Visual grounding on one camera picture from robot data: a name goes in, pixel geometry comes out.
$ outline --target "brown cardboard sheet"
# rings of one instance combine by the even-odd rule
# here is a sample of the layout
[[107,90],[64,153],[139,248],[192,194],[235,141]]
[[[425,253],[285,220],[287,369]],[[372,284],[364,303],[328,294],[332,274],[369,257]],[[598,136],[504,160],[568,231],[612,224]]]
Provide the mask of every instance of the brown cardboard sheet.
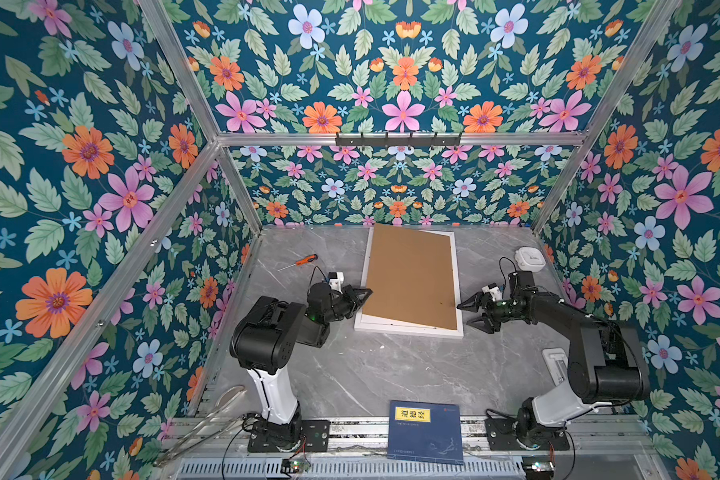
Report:
[[457,330],[451,239],[399,226],[373,227],[363,314]]

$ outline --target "blue book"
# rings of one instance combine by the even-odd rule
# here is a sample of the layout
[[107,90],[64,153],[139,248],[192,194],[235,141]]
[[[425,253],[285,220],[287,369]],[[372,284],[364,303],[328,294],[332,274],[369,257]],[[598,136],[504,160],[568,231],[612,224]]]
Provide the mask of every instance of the blue book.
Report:
[[463,465],[458,405],[392,400],[387,456],[393,460]]

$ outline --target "orange screwdriver handle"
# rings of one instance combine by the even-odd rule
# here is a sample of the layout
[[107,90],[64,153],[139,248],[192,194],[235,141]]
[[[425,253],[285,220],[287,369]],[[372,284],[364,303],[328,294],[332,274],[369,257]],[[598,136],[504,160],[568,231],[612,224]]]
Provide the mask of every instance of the orange screwdriver handle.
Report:
[[296,264],[297,264],[297,265],[304,265],[304,264],[306,264],[307,262],[314,262],[315,260],[317,260],[317,254],[312,254],[312,255],[308,256],[307,258],[302,258],[301,260],[299,260],[298,262],[296,262]]

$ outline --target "yellow title label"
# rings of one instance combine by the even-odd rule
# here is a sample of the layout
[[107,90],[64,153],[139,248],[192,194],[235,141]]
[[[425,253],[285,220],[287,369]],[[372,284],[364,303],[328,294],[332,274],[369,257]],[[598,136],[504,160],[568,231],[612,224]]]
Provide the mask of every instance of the yellow title label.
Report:
[[395,407],[394,408],[394,419],[395,420],[409,420],[411,422],[430,423],[429,408]]

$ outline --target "screwdriver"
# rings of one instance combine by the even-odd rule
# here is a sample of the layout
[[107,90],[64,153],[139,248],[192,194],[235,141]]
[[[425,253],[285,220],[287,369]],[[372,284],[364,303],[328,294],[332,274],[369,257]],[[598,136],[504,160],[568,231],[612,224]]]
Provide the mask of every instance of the screwdriver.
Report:
[[302,258],[301,260],[299,260],[299,261],[296,262],[295,264],[290,264],[290,265],[288,265],[288,266],[284,266],[284,267],[281,268],[280,270],[285,270],[286,268],[290,268],[290,267],[292,267],[292,266],[294,266],[294,265],[304,265],[304,264],[307,264],[307,263],[309,263],[309,262],[314,262],[315,260],[317,260],[317,254],[312,254],[312,255],[310,255],[310,256],[306,256],[306,257]]

